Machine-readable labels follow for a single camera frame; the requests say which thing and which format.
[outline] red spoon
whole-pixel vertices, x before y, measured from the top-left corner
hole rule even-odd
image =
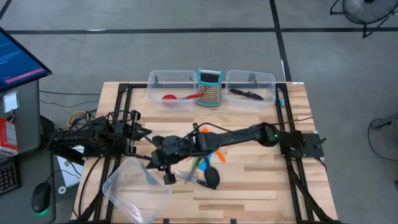
[[[189,100],[189,99],[194,99],[194,98],[198,98],[198,97],[203,97],[205,95],[205,93],[196,93],[196,94],[192,94],[183,98],[180,98],[178,100]],[[162,98],[163,100],[177,100],[177,97],[174,95],[165,95]]]
[[[196,93],[196,94],[192,94],[183,98],[178,99],[176,96],[174,95],[165,95],[163,96],[162,100],[189,100],[189,99],[194,99],[194,98],[198,98],[198,97],[203,97],[205,95],[205,93]],[[177,105],[177,102],[163,102],[163,105],[167,106],[167,107],[173,107]]]

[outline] red box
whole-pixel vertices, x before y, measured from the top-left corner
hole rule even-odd
[[[18,154],[15,124],[0,118],[0,154],[15,156]]]

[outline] fan stand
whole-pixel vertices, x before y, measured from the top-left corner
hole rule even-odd
[[[334,15],[334,14],[344,14],[345,12],[334,12],[333,8],[336,6],[336,4],[338,3],[338,1],[340,0],[336,0],[335,3],[333,3],[333,5],[330,8],[330,15]],[[384,18],[379,25],[377,25],[374,30],[372,32],[368,32],[368,25],[367,24],[363,24],[363,34],[362,34],[362,38],[368,37],[371,34],[373,34],[375,31],[378,30],[378,28],[380,28],[380,26],[385,23],[392,15],[394,15],[395,9],[391,10],[390,13],[386,16],[386,18]]]

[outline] grater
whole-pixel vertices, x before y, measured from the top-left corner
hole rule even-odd
[[[219,106],[223,101],[221,77],[223,71],[199,68],[197,92],[205,95],[195,101],[202,106]]]

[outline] screen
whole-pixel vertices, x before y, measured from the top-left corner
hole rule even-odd
[[[38,62],[0,33],[0,91],[35,80],[46,73]]]

